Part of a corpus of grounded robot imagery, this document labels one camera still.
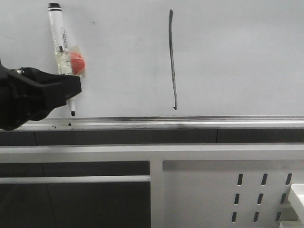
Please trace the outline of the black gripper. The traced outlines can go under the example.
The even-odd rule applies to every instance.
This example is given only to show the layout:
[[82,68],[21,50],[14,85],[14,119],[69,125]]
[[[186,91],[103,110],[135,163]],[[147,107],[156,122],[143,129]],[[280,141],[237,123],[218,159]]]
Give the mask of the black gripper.
[[75,96],[82,92],[80,78],[22,67],[0,66],[0,128],[12,131],[27,121],[40,121],[45,111],[68,105],[75,116]]

